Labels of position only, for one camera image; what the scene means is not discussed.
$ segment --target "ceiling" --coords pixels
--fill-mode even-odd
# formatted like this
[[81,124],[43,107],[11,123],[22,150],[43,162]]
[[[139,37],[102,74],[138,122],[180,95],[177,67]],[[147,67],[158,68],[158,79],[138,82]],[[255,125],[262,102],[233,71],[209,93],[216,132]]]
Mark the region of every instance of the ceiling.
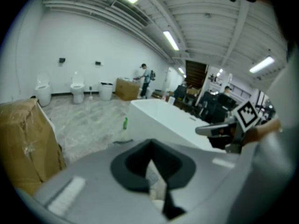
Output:
[[[286,42],[272,7],[237,0],[44,0],[51,10],[90,16],[133,35],[172,63],[205,63],[266,90],[286,66]],[[174,51],[163,35],[169,30]],[[266,56],[274,64],[251,74]]]

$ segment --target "toilet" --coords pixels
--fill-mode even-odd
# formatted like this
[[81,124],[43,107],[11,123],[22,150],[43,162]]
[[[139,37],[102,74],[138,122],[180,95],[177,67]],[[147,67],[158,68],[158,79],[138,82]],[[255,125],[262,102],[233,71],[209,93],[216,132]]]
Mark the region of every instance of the toilet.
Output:
[[47,106],[51,101],[50,77],[46,72],[37,74],[35,95],[41,107]]
[[84,76],[78,71],[71,78],[71,93],[74,96],[74,103],[80,104],[84,99]]

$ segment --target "ceiling beam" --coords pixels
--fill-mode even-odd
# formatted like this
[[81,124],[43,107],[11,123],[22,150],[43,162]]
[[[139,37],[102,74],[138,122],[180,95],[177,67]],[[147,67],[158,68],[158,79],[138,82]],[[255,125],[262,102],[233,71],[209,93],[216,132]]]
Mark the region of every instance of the ceiling beam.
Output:
[[163,14],[164,18],[167,20],[168,24],[175,32],[177,38],[179,39],[178,46],[180,47],[180,45],[181,45],[180,49],[185,50],[187,47],[186,40],[184,38],[184,35],[183,35],[177,21],[175,20],[174,16],[172,15],[171,11],[168,9],[168,7],[165,5],[165,3],[162,0],[150,0],[150,1]]
[[232,40],[230,41],[230,44],[228,46],[228,50],[226,52],[225,57],[223,58],[222,62],[221,62],[221,66],[225,66],[226,61],[228,60],[230,54],[232,53],[232,51],[234,50],[238,39],[240,37],[240,34],[242,32],[243,26],[245,24],[246,21],[246,17],[247,17],[247,13],[249,10],[249,5],[250,3],[247,2],[246,0],[241,0],[240,3],[240,9],[239,9],[239,14],[238,14],[238,19],[237,19],[237,23],[235,26],[235,31],[232,37]]

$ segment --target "trash can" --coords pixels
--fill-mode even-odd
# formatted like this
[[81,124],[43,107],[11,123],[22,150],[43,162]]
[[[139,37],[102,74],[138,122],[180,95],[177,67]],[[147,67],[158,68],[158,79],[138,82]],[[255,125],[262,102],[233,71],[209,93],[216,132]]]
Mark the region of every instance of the trash can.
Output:
[[111,100],[113,84],[100,82],[99,95],[101,100]]

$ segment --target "man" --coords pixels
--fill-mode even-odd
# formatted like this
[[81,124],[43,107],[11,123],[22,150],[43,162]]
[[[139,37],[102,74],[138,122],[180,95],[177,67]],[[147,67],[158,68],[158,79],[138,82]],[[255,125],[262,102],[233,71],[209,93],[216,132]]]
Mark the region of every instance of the man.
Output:
[[142,64],[141,65],[142,69],[144,69],[144,74],[142,76],[140,76],[138,79],[141,79],[142,77],[144,77],[144,82],[143,82],[143,86],[142,86],[142,91],[141,91],[141,98],[146,98],[145,96],[146,94],[146,89],[148,88],[149,84],[150,84],[150,70],[147,68],[146,64]]
[[227,86],[225,86],[225,88],[224,88],[224,93],[223,94],[225,94],[225,95],[227,95],[227,96],[229,96],[230,97],[230,87],[227,85]]

